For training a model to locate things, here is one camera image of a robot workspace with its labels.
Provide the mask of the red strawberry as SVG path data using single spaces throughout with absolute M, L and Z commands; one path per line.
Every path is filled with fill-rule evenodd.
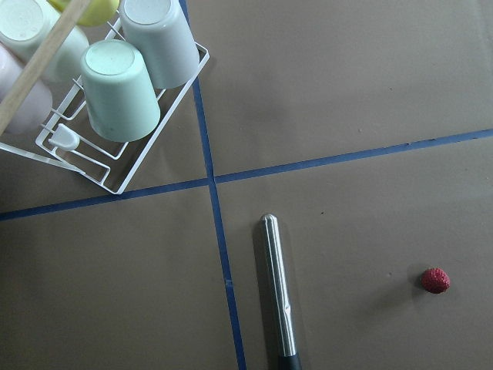
M 439 267 L 428 268 L 420 277 L 421 286 L 432 294 L 444 293 L 451 286 L 451 279 Z

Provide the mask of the mint green inverted cup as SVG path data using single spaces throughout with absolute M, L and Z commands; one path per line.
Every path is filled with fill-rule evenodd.
M 89 122 L 102 138 L 125 143 L 149 135 L 160 107 L 144 59 L 128 42 L 107 39 L 80 60 Z

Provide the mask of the grey-blue inverted cup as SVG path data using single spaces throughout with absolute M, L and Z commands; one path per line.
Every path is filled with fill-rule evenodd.
M 176 88 L 192 79 L 200 56 L 178 1 L 121 1 L 119 18 L 126 41 L 143 55 L 154 87 Z

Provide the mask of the yellow inverted cup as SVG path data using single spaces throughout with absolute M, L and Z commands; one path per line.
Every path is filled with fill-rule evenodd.
M 66 13 L 66 9 L 71 7 L 73 1 L 69 0 L 48 0 L 48 3 L 60 12 L 63 17 Z M 84 12 L 79 13 L 77 22 L 75 17 L 72 16 L 73 25 L 82 25 L 87 27 L 95 27 L 105 24 L 109 21 L 118 10 L 119 1 L 117 0 L 93 0 L 87 1 Z

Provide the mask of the pale green inverted cup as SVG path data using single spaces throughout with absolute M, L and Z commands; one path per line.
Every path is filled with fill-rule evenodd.
M 1 2 L 1 43 L 23 62 L 28 62 L 60 18 L 47 1 Z M 86 34 L 75 27 L 69 33 L 42 77 L 49 82 L 68 82 L 81 75 L 80 59 L 89 47 Z

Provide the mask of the steel muddler with black tip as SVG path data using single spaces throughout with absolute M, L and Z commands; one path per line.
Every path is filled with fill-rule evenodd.
M 267 270 L 276 319 L 278 368 L 302 369 L 293 329 L 292 310 L 283 261 L 279 223 L 273 214 L 260 218 Z

